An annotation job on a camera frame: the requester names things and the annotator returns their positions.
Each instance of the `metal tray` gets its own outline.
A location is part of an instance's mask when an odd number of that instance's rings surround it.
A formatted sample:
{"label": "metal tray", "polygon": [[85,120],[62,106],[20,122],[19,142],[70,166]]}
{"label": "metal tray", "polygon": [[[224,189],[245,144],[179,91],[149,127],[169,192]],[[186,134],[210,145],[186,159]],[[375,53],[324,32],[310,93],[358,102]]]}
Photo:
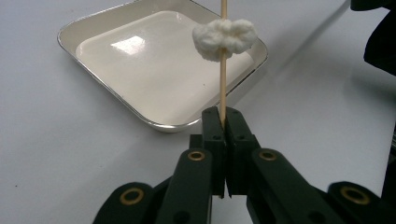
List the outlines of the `metal tray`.
{"label": "metal tray", "polygon": [[[191,37],[219,15],[190,0],[142,0],[73,21],[58,42],[99,83],[148,125],[178,132],[219,102],[219,64],[206,61]],[[227,61],[227,92],[267,59],[257,41]]]}

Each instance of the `white fluffy object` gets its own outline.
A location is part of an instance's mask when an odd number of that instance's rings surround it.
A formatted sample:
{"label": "white fluffy object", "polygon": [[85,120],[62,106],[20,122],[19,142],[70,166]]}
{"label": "white fluffy object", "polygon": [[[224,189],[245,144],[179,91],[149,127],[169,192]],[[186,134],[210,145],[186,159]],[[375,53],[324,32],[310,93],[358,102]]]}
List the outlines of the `white fluffy object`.
{"label": "white fluffy object", "polygon": [[242,53],[257,40],[257,32],[250,21],[215,20],[197,25],[192,30],[192,39],[204,59],[219,62],[220,49],[227,49],[227,58]]}

